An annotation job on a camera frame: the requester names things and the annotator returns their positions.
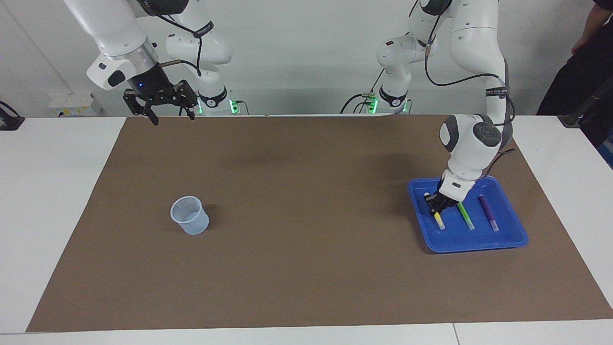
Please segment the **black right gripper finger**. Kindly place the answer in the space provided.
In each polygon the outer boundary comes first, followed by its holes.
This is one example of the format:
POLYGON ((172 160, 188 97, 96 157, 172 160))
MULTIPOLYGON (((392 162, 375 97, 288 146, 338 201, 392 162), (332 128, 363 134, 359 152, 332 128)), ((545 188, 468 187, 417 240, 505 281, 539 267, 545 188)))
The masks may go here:
POLYGON ((146 116, 147 118, 149 118, 149 120, 154 126, 158 126, 159 118, 155 115, 155 112, 153 112, 153 110, 151 109, 152 101, 146 100, 145 104, 141 105, 136 99, 137 99, 136 91, 132 90, 131 88, 125 89, 124 94, 123 94, 123 100, 125 101, 125 104, 129 108, 129 110, 132 112, 132 114, 136 116, 146 116))
POLYGON ((195 119, 195 108, 198 105, 198 96, 191 88, 187 80, 181 80, 174 85, 175 101, 180 108, 178 116, 183 112, 191 119, 195 119))

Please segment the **yellow pen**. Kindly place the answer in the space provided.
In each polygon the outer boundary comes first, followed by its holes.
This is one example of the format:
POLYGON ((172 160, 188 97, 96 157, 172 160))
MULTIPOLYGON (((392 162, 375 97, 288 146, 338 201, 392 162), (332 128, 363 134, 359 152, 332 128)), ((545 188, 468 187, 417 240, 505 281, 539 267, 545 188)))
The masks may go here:
MULTIPOLYGON (((431 204, 429 202, 433 199, 433 197, 431 197, 431 194, 425 193, 423 194, 423 199, 426 201, 426 204, 430 206, 431 204)), ((431 210, 431 215, 435 218, 436 224, 438 225, 439 229, 445 230, 446 225, 444 224, 441 214, 439 212, 436 212, 435 210, 431 210)))

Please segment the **green pen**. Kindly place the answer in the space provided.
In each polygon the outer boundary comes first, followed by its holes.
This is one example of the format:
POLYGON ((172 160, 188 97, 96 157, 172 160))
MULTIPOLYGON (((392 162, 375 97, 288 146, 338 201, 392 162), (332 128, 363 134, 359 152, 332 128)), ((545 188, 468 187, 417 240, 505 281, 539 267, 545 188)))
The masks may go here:
POLYGON ((460 214, 461 214, 462 218, 464 219, 464 221, 465 221, 465 223, 466 223, 467 227, 468 227, 470 230, 475 230, 475 229, 476 229, 476 228, 475 228, 475 225, 473 224, 473 221, 471 220, 471 217, 469 216, 469 214, 468 214, 468 212, 467 212, 467 210, 466 210, 466 208, 464 207, 464 205, 463 205, 463 203, 462 203, 462 202, 458 202, 458 203, 457 203, 457 209, 458 209, 458 211, 460 212, 460 214))

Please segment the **purple pen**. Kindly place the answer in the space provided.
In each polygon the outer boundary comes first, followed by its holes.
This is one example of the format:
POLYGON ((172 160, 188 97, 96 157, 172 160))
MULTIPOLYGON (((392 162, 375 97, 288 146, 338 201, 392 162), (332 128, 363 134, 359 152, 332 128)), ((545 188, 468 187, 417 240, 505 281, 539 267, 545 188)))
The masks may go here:
POLYGON ((478 200, 480 202, 482 209, 484 210, 484 214, 486 215, 486 218, 488 219, 489 225, 492 227, 494 232, 498 232, 500 230, 499 226, 497 224, 496 218, 493 215, 492 208, 490 207, 489 202, 486 199, 485 195, 480 194, 478 196, 478 200))

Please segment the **bystander bare forearm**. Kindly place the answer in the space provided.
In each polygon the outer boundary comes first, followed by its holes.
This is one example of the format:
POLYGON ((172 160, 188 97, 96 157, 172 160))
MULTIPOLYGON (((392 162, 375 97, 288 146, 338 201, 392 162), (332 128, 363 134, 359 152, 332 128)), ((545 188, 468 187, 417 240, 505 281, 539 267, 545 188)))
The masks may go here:
POLYGON ((611 17, 613 11, 606 7, 595 3, 589 12, 589 15, 585 21, 584 30, 579 41, 584 44, 590 41, 596 33, 606 24, 607 20, 611 17))

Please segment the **blue plastic tray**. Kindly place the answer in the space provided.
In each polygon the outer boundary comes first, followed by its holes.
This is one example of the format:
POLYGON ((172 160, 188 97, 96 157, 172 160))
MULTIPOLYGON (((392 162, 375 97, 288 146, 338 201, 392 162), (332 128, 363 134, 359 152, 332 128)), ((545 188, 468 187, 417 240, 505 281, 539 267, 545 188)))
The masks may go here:
POLYGON ((464 253, 517 248, 528 244, 528 235, 514 208, 499 181, 491 176, 477 181, 463 201, 476 229, 470 230, 467 227, 455 206, 442 213, 446 229, 440 230, 423 199, 423 194, 433 194, 436 191, 438 181, 438 178, 418 178, 409 181, 407 186, 423 239, 432 251, 435 253, 464 253), (494 232, 489 225, 478 200, 480 194, 485 195, 492 208, 500 229, 498 232, 494 232))

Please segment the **white power socket box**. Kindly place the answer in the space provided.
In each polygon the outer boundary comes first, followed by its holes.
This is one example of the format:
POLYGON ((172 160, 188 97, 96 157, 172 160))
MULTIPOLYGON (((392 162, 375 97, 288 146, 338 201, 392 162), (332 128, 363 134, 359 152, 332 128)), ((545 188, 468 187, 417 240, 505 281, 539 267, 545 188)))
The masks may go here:
POLYGON ((54 96, 48 108, 57 117, 101 116, 103 108, 90 93, 54 96))

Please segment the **translucent plastic cup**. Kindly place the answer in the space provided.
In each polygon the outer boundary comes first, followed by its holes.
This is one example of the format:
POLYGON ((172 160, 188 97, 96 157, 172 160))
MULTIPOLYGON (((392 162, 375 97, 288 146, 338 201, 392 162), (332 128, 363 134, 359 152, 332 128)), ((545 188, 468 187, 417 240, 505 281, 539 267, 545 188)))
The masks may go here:
POLYGON ((171 220, 190 235, 201 234, 210 225, 210 218, 199 198, 184 196, 177 199, 170 208, 171 220))

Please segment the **black desk clamp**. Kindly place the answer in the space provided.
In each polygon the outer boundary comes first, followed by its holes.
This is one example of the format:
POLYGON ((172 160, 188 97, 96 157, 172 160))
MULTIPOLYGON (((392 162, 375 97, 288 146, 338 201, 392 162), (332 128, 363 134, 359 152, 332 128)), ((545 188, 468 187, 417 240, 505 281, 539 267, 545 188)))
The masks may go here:
POLYGON ((24 122, 21 116, 13 107, 0 100, 0 131, 15 131, 24 122))

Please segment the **brown table mat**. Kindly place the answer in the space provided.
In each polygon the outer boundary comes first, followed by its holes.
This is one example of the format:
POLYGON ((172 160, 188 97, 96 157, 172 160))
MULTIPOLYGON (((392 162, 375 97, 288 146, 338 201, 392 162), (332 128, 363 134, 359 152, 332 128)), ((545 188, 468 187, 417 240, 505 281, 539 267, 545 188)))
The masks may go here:
POLYGON ((522 248, 435 254, 407 184, 441 116, 129 118, 29 332, 611 319, 521 151, 495 177, 522 248), (195 196, 210 218, 171 220, 195 196))

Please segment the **black stand pole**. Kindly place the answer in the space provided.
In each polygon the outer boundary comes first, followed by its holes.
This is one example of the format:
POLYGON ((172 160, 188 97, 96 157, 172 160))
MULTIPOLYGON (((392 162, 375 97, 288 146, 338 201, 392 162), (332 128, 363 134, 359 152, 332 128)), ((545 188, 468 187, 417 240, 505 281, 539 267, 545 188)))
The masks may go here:
POLYGON ((556 117, 558 120, 560 120, 564 127, 579 128, 580 123, 590 111, 593 111, 595 107, 601 105, 604 101, 611 97, 613 97, 613 89, 594 92, 575 109, 565 111, 556 117))

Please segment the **blue crate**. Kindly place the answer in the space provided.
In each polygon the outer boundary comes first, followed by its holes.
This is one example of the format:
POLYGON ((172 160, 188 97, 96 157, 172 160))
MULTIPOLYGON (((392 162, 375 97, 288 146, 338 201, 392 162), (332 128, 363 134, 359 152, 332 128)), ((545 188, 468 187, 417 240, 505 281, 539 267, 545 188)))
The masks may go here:
POLYGON ((613 170, 613 136, 610 136, 596 148, 604 161, 613 170))

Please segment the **bystander black clothing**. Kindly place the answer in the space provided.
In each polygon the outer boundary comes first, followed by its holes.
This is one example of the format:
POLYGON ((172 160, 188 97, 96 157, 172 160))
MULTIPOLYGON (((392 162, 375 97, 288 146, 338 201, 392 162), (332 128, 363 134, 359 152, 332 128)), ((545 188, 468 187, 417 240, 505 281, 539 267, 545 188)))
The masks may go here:
MULTIPOLYGON (((593 0, 613 11, 613 0, 593 0)), ((539 105, 537 115, 558 115, 584 102, 613 76, 613 13, 590 43, 571 55, 558 71, 539 105)), ((613 129, 613 97, 595 107, 581 125, 582 133, 597 148, 613 129)))

